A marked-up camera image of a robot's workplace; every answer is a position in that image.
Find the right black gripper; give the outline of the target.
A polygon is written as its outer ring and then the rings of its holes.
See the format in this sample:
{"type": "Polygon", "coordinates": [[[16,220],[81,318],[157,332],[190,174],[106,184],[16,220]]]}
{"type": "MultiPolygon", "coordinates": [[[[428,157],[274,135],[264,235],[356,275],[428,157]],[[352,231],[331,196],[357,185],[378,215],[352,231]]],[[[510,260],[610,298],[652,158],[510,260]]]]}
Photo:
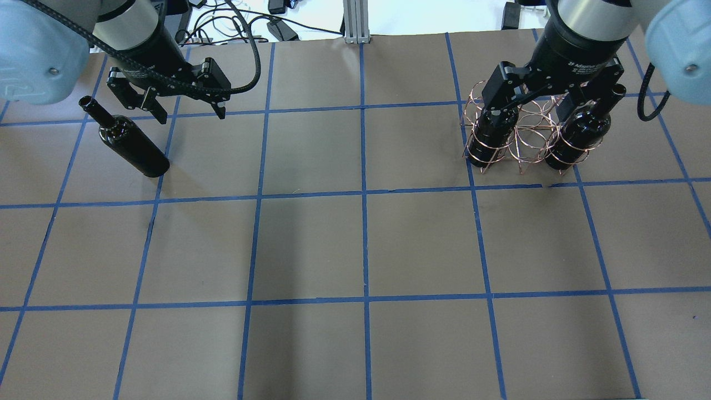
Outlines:
{"type": "Polygon", "coordinates": [[[617,51],[625,39],[598,41],[571,28],[545,28],[528,63],[501,61],[482,89],[482,117],[504,109],[517,121],[519,106],[541,96],[564,94],[558,121],[564,123],[580,107],[596,101],[624,73],[617,51]]]}

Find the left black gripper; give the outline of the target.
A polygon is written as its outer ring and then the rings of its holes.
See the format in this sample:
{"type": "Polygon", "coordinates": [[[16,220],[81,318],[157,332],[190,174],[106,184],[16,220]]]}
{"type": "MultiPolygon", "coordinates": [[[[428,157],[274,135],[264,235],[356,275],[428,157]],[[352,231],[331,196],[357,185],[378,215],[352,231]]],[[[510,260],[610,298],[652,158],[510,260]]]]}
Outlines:
{"type": "Polygon", "coordinates": [[[128,81],[146,90],[142,109],[160,124],[167,124],[168,114],[159,94],[210,94],[215,115],[226,118],[228,98],[222,94],[232,94],[231,82],[213,58],[192,65],[173,39],[149,39],[130,49],[107,44],[107,50],[128,81]]]}

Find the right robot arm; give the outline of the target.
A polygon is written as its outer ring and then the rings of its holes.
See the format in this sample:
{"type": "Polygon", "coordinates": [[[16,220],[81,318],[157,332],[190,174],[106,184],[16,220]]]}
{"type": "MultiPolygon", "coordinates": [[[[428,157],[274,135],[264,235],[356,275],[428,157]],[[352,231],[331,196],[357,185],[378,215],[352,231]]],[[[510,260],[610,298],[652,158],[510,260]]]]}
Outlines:
{"type": "Polygon", "coordinates": [[[599,76],[638,27],[648,59],[681,101],[709,104],[708,1],[549,1],[544,32],[522,68],[502,62],[482,92],[497,116],[599,76]]]}

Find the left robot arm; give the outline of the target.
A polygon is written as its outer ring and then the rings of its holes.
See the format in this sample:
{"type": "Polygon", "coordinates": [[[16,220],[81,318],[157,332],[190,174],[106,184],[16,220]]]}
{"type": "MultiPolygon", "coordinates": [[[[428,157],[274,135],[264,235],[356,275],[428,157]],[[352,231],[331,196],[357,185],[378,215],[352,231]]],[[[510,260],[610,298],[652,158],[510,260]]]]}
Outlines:
{"type": "Polygon", "coordinates": [[[189,96],[224,117],[234,93],[215,61],[191,65],[150,1],[3,1],[2,99],[36,106],[68,98],[91,48],[113,60],[106,86],[125,109],[165,122],[159,99],[189,96]]]}

